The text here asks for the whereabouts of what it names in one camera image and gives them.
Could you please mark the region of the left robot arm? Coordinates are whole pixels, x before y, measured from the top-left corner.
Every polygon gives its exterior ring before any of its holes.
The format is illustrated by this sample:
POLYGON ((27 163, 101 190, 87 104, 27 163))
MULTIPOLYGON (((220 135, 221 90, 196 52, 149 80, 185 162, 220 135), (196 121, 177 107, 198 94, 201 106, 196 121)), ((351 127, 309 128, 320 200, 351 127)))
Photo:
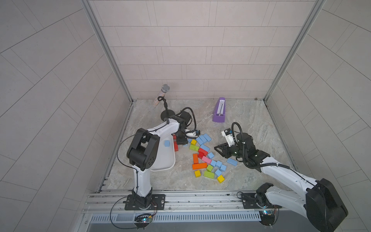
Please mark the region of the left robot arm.
POLYGON ((193 110, 185 107, 178 114, 150 129, 140 128, 128 148, 127 158, 134 169, 132 191, 136 201, 147 205, 151 201, 150 172, 171 169, 175 165, 175 144, 186 145, 199 135, 193 110))

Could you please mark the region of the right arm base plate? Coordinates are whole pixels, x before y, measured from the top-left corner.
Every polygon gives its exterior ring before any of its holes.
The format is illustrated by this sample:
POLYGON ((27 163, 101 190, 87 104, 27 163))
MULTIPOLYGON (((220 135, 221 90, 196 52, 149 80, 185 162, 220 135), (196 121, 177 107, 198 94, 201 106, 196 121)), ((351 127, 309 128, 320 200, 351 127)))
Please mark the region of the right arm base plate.
POLYGON ((278 209, 281 206, 274 206, 268 200, 255 192, 237 192, 237 198, 242 201, 244 209, 278 209))

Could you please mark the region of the white plastic tray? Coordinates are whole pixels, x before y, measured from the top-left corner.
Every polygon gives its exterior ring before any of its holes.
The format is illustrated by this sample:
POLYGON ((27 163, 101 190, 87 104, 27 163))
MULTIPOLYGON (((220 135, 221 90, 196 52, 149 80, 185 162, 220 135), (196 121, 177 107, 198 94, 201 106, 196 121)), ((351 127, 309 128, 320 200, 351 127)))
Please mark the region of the white plastic tray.
POLYGON ((157 157, 150 168, 152 172, 159 172, 159 171, 166 171, 170 170, 175 165, 175 151, 174 151, 174 141, 172 134, 167 136, 161 136, 159 147, 157 150, 157 157), (168 140, 170 141, 170 146, 165 147, 164 142, 168 140))

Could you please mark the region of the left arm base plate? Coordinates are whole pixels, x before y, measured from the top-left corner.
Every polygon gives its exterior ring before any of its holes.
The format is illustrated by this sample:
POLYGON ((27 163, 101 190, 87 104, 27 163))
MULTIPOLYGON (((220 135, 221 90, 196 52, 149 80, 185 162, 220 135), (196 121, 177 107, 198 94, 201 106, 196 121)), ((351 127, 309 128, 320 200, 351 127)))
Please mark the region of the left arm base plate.
POLYGON ((149 197, 140 197, 134 193, 127 197, 125 210, 163 210, 165 200, 165 194, 152 194, 149 197))

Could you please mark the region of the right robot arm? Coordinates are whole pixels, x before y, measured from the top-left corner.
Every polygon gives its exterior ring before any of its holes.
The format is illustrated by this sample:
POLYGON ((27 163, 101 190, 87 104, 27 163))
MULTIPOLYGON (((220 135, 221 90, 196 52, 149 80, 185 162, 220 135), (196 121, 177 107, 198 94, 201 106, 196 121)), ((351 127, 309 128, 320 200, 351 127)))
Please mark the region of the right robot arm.
POLYGON ((235 134, 232 129, 222 132, 226 143, 214 149, 224 158, 236 157, 245 167, 269 175, 289 190, 283 190, 271 183, 261 185, 255 196, 241 193, 242 200, 260 208, 281 206, 296 212, 320 232, 333 232, 348 216, 349 212, 334 185, 327 179, 316 180, 300 174, 256 149, 251 135, 235 134))

